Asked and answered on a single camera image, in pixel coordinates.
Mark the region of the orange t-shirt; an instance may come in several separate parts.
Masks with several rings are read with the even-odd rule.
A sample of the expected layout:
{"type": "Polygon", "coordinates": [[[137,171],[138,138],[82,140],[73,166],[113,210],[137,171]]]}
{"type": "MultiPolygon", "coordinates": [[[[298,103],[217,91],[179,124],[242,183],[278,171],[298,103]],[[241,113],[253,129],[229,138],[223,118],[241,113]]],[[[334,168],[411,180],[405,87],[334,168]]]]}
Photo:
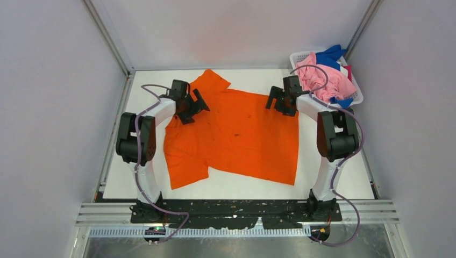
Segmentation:
{"type": "Polygon", "coordinates": [[[183,124],[166,126],[163,151],[170,186],[208,178],[209,169],[288,185],[295,183],[299,121],[266,108],[267,96],[230,88],[211,69],[191,83],[209,107],[183,124]]]}

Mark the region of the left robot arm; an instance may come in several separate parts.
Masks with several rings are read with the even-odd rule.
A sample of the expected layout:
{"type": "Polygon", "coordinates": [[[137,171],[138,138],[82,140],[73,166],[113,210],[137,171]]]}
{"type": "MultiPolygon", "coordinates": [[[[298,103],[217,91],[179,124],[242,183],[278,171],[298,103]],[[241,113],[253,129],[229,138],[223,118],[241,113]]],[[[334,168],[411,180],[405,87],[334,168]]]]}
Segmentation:
{"type": "Polygon", "coordinates": [[[124,112],[121,115],[115,151],[133,173],[137,190],[134,213],[144,211],[145,217],[153,223],[160,222],[164,215],[183,216],[188,220],[189,213],[169,211],[157,203],[161,189],[152,166],[157,146],[156,128],[171,117],[176,117],[183,125],[193,123],[195,115],[210,109],[200,91],[186,81],[173,80],[171,87],[163,87],[165,93],[162,95],[154,93],[153,86],[141,85],[156,99],[151,106],[138,113],[124,112]]]}

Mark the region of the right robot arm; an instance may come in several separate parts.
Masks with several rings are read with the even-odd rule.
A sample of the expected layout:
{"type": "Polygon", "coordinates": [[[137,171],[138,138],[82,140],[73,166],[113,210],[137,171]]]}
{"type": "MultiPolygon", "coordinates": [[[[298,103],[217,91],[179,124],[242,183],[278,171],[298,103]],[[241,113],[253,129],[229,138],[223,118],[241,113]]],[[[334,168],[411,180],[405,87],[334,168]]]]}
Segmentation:
{"type": "Polygon", "coordinates": [[[317,123],[316,145],[321,161],[304,214],[313,220],[322,220],[335,211],[340,173],[360,146],[353,111],[327,104],[312,92],[303,90],[296,75],[283,78],[283,88],[271,87],[266,108],[274,108],[286,116],[300,112],[317,123]]]}

